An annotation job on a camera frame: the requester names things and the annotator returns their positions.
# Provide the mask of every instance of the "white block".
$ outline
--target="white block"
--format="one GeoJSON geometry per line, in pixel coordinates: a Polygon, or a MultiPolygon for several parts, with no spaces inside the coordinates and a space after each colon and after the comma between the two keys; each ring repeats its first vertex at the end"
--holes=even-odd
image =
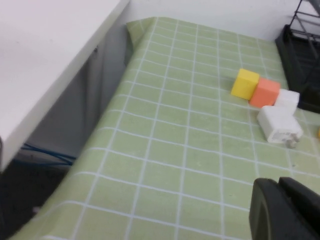
{"type": "Polygon", "coordinates": [[[292,134],[298,139],[304,134],[291,112],[283,107],[263,106],[257,120],[269,143],[285,143],[292,138],[292,134]]]}
{"type": "Polygon", "coordinates": [[[280,89],[274,106],[286,108],[293,115],[297,109],[299,97],[300,94],[298,92],[280,89]]]}

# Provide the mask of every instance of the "blue cable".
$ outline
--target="blue cable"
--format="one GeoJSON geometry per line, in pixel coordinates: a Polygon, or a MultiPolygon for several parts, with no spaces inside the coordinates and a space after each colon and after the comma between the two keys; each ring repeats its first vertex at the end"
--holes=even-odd
{"type": "Polygon", "coordinates": [[[63,158],[63,157],[61,157],[61,156],[59,156],[59,155],[50,154],[50,153],[48,153],[48,152],[45,151],[45,150],[41,150],[41,149],[30,149],[30,148],[27,148],[27,147],[22,147],[21,149],[22,149],[22,150],[27,150],[27,151],[34,151],[34,152],[38,152],[38,153],[47,154],[47,155],[50,155],[50,156],[55,157],[55,158],[57,158],[57,159],[60,159],[61,161],[65,162],[65,163],[67,163],[67,164],[69,164],[69,165],[72,165],[72,164],[73,164],[72,161],[67,160],[67,159],[65,159],[65,158],[63,158]]]}
{"type": "Polygon", "coordinates": [[[76,159],[74,156],[70,156],[70,155],[66,155],[66,154],[62,154],[62,153],[58,153],[58,152],[54,152],[54,151],[50,151],[50,150],[41,149],[41,148],[38,148],[38,147],[35,147],[35,146],[32,146],[32,145],[29,145],[27,143],[25,143],[24,145],[26,147],[22,147],[21,148],[22,150],[35,151],[35,152],[39,152],[39,153],[50,155],[52,157],[55,157],[55,158],[63,161],[64,165],[71,166],[71,165],[73,165],[73,162],[68,160],[68,159],[71,159],[71,160],[75,160],[76,159]]]}
{"type": "Polygon", "coordinates": [[[36,147],[36,146],[32,146],[32,145],[30,145],[30,144],[27,144],[27,143],[25,143],[24,145],[25,145],[26,147],[30,148],[30,149],[38,150],[38,151],[44,151],[44,152],[46,152],[47,154],[50,154],[50,155],[56,155],[56,156],[60,156],[60,157],[67,158],[67,159],[71,159],[71,160],[76,160],[76,159],[77,159],[77,158],[74,157],[74,156],[70,156],[70,155],[63,154],[63,153],[59,153],[59,152],[55,152],[55,151],[50,151],[50,150],[41,149],[41,148],[38,148],[38,147],[36,147]]]}
{"type": "Polygon", "coordinates": [[[52,166],[70,166],[66,163],[57,163],[57,162],[27,162],[27,161],[21,161],[18,159],[13,159],[14,162],[27,165],[27,166],[42,166],[42,167],[52,167],[52,166]]]}

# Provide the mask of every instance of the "green tablecloth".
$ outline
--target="green tablecloth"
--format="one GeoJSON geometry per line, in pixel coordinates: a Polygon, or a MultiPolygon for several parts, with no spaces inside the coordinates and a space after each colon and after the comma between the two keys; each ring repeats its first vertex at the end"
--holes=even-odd
{"type": "Polygon", "coordinates": [[[230,95],[239,68],[286,88],[273,42],[170,18],[127,24],[122,81],[81,156],[14,240],[247,240],[253,181],[320,192],[318,114],[296,149],[265,141],[230,95]]]}

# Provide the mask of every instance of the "black dish rack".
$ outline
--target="black dish rack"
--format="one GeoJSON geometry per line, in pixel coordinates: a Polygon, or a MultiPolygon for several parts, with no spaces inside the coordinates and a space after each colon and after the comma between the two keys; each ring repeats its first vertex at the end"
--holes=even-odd
{"type": "Polygon", "coordinates": [[[299,11],[300,0],[289,25],[285,25],[275,40],[290,90],[300,93],[298,107],[320,113],[320,35],[307,32],[301,15],[320,23],[320,0],[308,0],[317,15],[299,11]],[[292,28],[297,20],[302,30],[292,28]]]}

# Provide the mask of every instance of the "white desk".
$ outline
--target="white desk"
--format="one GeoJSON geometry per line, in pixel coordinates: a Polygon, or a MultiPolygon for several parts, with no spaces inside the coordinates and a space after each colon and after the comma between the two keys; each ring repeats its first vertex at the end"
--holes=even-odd
{"type": "Polygon", "coordinates": [[[0,0],[1,170],[128,2],[0,0]]]}

